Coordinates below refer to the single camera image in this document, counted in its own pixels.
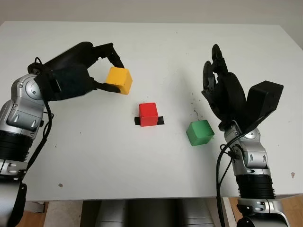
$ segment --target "dirt speck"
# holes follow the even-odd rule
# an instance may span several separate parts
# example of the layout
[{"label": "dirt speck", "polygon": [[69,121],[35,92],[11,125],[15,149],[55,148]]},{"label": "dirt speck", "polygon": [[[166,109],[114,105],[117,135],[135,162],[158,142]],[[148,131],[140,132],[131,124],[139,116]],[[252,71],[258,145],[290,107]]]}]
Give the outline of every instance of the dirt speck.
[{"label": "dirt speck", "polygon": [[196,111],[196,110],[194,110],[194,112],[197,114],[197,117],[199,117],[199,114],[198,114],[198,112]]}]

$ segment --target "table surface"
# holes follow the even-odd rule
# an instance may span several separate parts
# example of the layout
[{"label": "table surface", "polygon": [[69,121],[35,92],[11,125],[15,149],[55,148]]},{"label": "table surface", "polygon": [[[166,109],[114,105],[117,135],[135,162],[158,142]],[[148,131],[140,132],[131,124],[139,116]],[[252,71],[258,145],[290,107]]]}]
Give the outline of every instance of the table surface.
[{"label": "table surface", "polygon": [[[215,196],[215,163],[225,141],[201,95],[203,65],[215,43],[246,94],[264,80],[284,85],[277,110],[258,128],[276,194],[303,193],[303,51],[281,27],[5,22],[0,26],[0,103],[10,99],[12,82],[27,73],[35,57],[46,62],[82,41],[114,43],[133,78],[130,94],[93,91],[50,102],[51,134],[24,179],[28,200]],[[104,82],[110,67],[99,60],[89,73]],[[156,102],[165,125],[134,124],[143,102]],[[192,147],[186,129],[202,119],[210,122],[214,139]],[[222,171],[228,161],[223,158]],[[236,196],[237,188],[230,169],[222,195]]]}]

